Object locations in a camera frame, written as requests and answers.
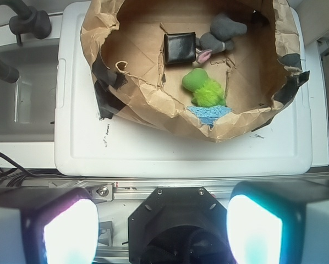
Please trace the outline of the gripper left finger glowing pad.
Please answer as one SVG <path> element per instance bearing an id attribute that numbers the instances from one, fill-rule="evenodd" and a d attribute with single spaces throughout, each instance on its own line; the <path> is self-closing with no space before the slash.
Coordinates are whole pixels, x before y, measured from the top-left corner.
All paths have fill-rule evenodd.
<path id="1" fill-rule="evenodd" d="M 0 188 L 0 263 L 92 263 L 98 232 L 84 188 Z"/>

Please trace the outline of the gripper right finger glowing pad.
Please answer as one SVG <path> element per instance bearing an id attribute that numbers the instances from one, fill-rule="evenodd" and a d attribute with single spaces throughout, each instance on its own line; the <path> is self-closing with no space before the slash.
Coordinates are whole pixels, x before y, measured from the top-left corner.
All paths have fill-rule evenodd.
<path id="1" fill-rule="evenodd" d="M 226 224 L 238 263 L 329 263 L 329 180 L 242 181 Z"/>

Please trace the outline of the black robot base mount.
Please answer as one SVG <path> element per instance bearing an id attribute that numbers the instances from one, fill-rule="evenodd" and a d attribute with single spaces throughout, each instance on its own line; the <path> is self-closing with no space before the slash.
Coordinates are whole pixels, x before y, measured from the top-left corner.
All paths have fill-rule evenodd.
<path id="1" fill-rule="evenodd" d="M 128 217 L 130 263 L 235 263 L 227 209 L 205 188 L 156 188 Z"/>

